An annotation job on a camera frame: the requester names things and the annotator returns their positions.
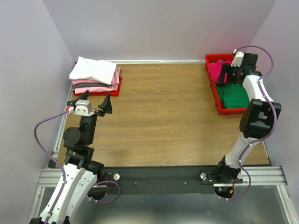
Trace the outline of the white folded t shirt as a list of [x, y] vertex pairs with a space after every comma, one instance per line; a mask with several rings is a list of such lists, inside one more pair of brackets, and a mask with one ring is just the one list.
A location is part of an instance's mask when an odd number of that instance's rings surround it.
[[70, 80], [88, 79], [104, 84], [111, 84], [116, 63], [105, 60], [93, 60], [79, 56], [69, 74]]

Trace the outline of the pink folded t shirt lower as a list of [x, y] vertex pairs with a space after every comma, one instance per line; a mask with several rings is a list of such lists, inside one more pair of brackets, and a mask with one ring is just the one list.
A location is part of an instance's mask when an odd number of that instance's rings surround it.
[[105, 88], [105, 87], [88, 87], [88, 88], [76, 88], [73, 89], [75, 91], [75, 94], [81, 94], [84, 93], [86, 90], [89, 92], [104, 92], [104, 91], [115, 91], [117, 90], [119, 84], [113, 85], [110, 88]]

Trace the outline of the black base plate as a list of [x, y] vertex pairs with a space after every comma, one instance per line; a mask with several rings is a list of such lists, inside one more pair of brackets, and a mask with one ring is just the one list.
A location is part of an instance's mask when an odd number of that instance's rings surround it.
[[213, 194], [216, 184], [227, 186], [242, 180], [216, 174], [216, 166], [106, 167], [109, 181], [120, 178], [121, 195]]

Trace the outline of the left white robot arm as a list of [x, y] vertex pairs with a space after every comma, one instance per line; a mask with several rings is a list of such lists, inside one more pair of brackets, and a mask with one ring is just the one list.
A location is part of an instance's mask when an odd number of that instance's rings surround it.
[[56, 188], [39, 217], [32, 218], [31, 224], [70, 224], [84, 197], [93, 185], [104, 179], [104, 165], [93, 161], [94, 149], [90, 147], [98, 117], [113, 112], [110, 94], [93, 109], [85, 91], [75, 100], [67, 102], [67, 108], [57, 116], [73, 114], [80, 116], [79, 127], [69, 127], [63, 133], [67, 149], [64, 164], [61, 165], [49, 153], [46, 155], [61, 169]]

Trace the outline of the grey folded t shirt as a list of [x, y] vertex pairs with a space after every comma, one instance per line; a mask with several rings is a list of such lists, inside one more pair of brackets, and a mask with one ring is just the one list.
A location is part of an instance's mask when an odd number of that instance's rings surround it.
[[73, 84], [72, 88], [88, 88], [88, 87], [105, 87], [105, 88], [110, 88], [112, 85], [108, 84], [98, 84], [98, 83], [81, 83], [81, 84]]

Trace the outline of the red folded t shirt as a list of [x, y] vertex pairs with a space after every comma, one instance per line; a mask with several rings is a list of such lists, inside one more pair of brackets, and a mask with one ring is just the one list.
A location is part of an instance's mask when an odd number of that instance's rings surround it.
[[115, 91], [104, 91], [104, 92], [89, 92], [89, 96], [106, 96], [110, 93], [111, 96], [119, 96], [121, 89], [122, 77], [120, 77], [120, 83]]

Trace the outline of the magenta t shirt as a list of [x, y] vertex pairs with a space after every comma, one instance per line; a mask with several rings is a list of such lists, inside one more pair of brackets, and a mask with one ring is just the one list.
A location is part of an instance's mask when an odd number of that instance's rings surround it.
[[211, 80], [216, 84], [226, 84], [227, 83], [227, 73], [221, 74], [223, 60], [219, 60], [215, 63], [210, 63], [208, 72], [211, 76]]

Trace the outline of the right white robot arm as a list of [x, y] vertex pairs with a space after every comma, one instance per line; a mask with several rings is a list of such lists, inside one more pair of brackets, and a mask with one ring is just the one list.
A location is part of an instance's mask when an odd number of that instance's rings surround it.
[[219, 82], [240, 84], [250, 100], [243, 114], [239, 130], [240, 135], [231, 149], [218, 163], [214, 176], [217, 181], [225, 183], [235, 180], [244, 160], [252, 149], [273, 133], [282, 106], [269, 96], [262, 73], [256, 70], [257, 54], [234, 50], [233, 61], [221, 66]]

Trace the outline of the aluminium frame rail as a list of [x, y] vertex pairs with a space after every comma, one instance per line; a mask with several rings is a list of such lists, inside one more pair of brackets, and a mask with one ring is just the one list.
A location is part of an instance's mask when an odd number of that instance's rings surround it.
[[[282, 167], [245, 167], [251, 177], [252, 186], [287, 185]], [[59, 168], [43, 168], [38, 179], [38, 188], [56, 187], [61, 170]]]

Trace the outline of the red plastic bin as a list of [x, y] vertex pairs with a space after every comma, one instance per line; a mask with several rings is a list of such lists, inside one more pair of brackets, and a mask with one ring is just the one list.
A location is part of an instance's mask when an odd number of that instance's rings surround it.
[[212, 95], [214, 98], [214, 105], [217, 110], [217, 113], [219, 115], [238, 115], [238, 114], [244, 114], [246, 111], [246, 108], [226, 108], [224, 107], [224, 102], [220, 100], [217, 86], [212, 81], [211, 74], [209, 72], [210, 64], [216, 63], [219, 60], [223, 61], [232, 61], [233, 56], [231, 53], [228, 54], [207, 54], [205, 55], [205, 68], [209, 80], [209, 86], [212, 91]]

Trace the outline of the green t shirt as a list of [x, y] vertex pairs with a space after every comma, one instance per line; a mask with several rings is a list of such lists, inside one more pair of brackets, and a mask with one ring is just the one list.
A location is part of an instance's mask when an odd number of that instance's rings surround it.
[[215, 84], [220, 101], [226, 109], [247, 108], [249, 98], [246, 90], [239, 84]]

